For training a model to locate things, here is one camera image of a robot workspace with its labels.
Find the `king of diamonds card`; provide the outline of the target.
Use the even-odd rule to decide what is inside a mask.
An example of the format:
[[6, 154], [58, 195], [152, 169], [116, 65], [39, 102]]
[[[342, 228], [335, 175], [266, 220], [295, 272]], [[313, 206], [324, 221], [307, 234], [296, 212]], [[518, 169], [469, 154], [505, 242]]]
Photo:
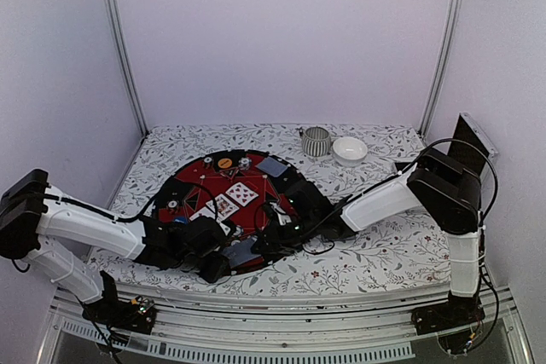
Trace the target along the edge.
[[240, 207], [225, 194], [216, 196], [215, 201], [207, 201], [206, 206], [213, 212], [213, 215], [216, 215], [215, 211], [218, 211], [216, 220], [219, 222], [231, 217], [240, 210]]

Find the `orange big blind button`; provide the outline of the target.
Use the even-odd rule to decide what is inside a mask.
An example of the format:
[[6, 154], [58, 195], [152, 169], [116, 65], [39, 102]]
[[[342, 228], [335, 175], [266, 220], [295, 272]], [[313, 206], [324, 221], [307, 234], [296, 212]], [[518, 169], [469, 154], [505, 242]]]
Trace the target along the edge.
[[232, 166], [233, 161], [230, 158], [222, 158], [218, 161], [218, 168], [228, 169]]

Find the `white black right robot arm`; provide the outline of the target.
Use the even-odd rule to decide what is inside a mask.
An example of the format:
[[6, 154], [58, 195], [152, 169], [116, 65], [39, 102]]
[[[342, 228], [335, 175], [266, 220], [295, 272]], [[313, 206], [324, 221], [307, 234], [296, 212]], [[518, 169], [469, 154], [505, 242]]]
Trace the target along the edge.
[[292, 253], [320, 234], [340, 240], [398, 214], [422, 211], [444, 235], [450, 257], [450, 290], [445, 302], [417, 308], [412, 321], [418, 332], [482, 321], [479, 298], [485, 283], [485, 217], [481, 178], [465, 163], [441, 153], [435, 141], [403, 169], [333, 204], [309, 181], [288, 187], [285, 196], [295, 211], [277, 211], [271, 201], [261, 205], [268, 219], [256, 227], [252, 250], [263, 257]]

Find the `blue small blind button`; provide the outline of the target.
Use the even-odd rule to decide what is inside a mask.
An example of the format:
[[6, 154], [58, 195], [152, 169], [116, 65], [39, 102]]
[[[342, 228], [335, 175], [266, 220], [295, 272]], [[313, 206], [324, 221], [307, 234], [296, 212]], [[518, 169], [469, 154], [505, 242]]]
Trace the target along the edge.
[[176, 218], [173, 219], [173, 222], [187, 224], [188, 219], [186, 217], [176, 217]]

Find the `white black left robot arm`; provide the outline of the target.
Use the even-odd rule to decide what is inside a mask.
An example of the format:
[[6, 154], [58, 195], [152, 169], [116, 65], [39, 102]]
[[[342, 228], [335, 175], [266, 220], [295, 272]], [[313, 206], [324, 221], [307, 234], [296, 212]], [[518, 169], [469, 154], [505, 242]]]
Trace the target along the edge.
[[176, 267], [188, 255], [206, 257], [235, 232], [217, 212], [186, 223], [162, 222], [139, 211], [122, 217], [66, 196], [44, 170], [22, 177], [1, 197], [1, 255], [38, 267], [83, 306], [83, 317], [106, 326], [149, 333], [156, 309], [150, 299], [119, 299], [114, 278], [95, 272], [59, 243], [60, 238], [111, 251], [160, 269]]

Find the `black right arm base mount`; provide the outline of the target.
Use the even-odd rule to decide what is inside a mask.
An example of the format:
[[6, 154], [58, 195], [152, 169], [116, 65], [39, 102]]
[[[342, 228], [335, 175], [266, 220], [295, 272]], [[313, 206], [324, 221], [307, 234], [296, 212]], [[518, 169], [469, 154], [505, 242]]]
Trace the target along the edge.
[[459, 298], [451, 293], [442, 303], [411, 310], [411, 323], [418, 335], [439, 333], [464, 326], [460, 332], [446, 333], [438, 337], [440, 348], [450, 356], [467, 355], [479, 348], [493, 333], [500, 314], [500, 298], [493, 291], [495, 311], [491, 326], [485, 328], [485, 309], [478, 294], [471, 298]]

